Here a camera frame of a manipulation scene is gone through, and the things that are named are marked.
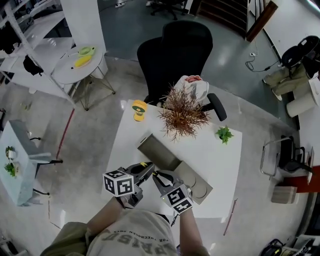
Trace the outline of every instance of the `dried plant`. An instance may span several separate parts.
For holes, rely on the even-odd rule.
[[[171,141],[178,141],[180,137],[196,137],[196,128],[209,124],[209,113],[202,112],[202,106],[195,95],[187,92],[185,87],[170,88],[163,111],[159,111],[160,119],[164,120],[164,132],[172,136]]]

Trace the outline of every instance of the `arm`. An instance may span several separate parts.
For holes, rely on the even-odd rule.
[[[208,255],[207,251],[201,253],[205,249],[191,208],[180,214],[180,249],[182,255]]]
[[[122,202],[125,204],[127,201],[122,196]],[[90,235],[95,236],[101,233],[104,229],[113,224],[120,213],[122,212],[123,207],[116,200],[116,198],[112,198],[88,223],[87,228],[90,231]]]

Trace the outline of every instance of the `metal chair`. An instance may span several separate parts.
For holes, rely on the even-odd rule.
[[[264,159],[265,159],[265,152],[266,147],[270,144],[279,143],[281,142],[281,150],[280,153],[276,154],[276,163],[274,168],[274,173],[267,173],[263,171],[263,165],[264,165]],[[296,156],[296,151],[302,150],[302,154],[299,154]],[[268,141],[263,145],[262,148],[262,157],[260,162],[260,172],[264,175],[274,177],[277,173],[277,167],[280,169],[289,172],[294,173],[295,171],[299,169],[306,170],[310,173],[313,173],[312,168],[305,164],[305,157],[306,157],[306,151],[304,147],[296,147],[294,138],[292,136],[286,137],[281,136],[281,139],[277,140],[271,140]]]

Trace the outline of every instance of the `white cloth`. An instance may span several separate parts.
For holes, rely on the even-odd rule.
[[[208,92],[209,92],[209,83],[203,81],[202,78],[198,75],[183,75],[179,81],[175,84],[175,89],[182,89],[185,88],[187,93],[191,95],[195,95],[197,102],[203,101]]]
[[[169,223],[149,211],[124,210],[115,223],[92,241],[87,252],[87,256],[127,255],[177,256]]]

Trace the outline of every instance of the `yellow fan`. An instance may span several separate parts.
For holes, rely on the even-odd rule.
[[[133,102],[132,108],[135,111],[133,116],[134,120],[141,122],[143,119],[145,119],[144,115],[145,115],[145,112],[147,111],[147,103],[137,99]]]

